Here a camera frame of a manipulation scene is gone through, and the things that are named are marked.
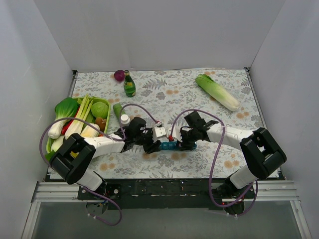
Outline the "white pill bottle blue label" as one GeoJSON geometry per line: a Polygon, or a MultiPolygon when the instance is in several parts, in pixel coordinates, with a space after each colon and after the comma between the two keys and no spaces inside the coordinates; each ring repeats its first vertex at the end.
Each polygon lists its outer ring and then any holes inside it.
{"type": "Polygon", "coordinates": [[[120,123],[122,126],[128,126],[130,124],[130,117],[127,114],[123,114],[120,117],[120,123]]]}

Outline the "teal weekly pill organizer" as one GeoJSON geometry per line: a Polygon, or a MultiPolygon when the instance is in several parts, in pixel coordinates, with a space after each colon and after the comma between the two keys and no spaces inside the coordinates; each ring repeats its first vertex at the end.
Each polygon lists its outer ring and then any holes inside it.
{"type": "Polygon", "coordinates": [[[178,141],[162,142],[161,143],[161,150],[177,150],[177,151],[179,151],[176,148],[176,143],[177,142],[178,141]]]}

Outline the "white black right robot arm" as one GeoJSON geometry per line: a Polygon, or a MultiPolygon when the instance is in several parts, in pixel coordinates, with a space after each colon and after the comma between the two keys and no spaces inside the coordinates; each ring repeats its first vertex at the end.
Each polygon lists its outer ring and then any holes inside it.
{"type": "Polygon", "coordinates": [[[223,184],[214,189],[221,197],[238,197],[248,191],[248,186],[256,180],[267,179],[287,157],[270,132],[260,127],[256,130],[243,130],[226,127],[221,119],[214,117],[206,122],[199,110],[187,110],[185,129],[172,125],[169,140],[176,140],[183,150],[192,150],[197,141],[203,140],[223,144],[241,150],[246,165],[228,176],[223,184]]]}

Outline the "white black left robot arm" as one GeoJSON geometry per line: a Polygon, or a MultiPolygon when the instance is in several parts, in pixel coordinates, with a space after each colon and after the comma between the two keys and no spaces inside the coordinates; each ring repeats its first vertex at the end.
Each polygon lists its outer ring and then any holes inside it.
{"type": "Polygon", "coordinates": [[[51,156],[49,165],[68,184],[79,184],[86,190],[106,194],[106,181],[102,176],[89,169],[91,160],[110,153],[122,153],[134,145],[141,145],[146,153],[160,150],[161,137],[166,129],[158,122],[147,128],[144,119],[135,117],[128,126],[121,128],[108,137],[82,137],[71,135],[51,156]]]}

